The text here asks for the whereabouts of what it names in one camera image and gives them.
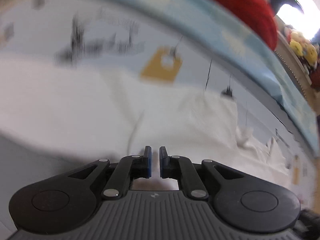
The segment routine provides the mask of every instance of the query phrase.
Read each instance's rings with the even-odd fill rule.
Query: yellow tag
[[[163,60],[164,57],[172,57],[172,64],[166,64]],[[140,77],[173,82],[181,65],[180,57],[170,55],[170,47],[160,47],[141,71]]]
[[[0,49],[2,49],[7,44],[7,40],[4,34],[0,31]]]
[[[293,164],[293,178],[292,178],[292,184],[294,185],[299,184],[299,177],[300,177],[299,164],[300,164],[299,157],[295,155],[294,164]]]

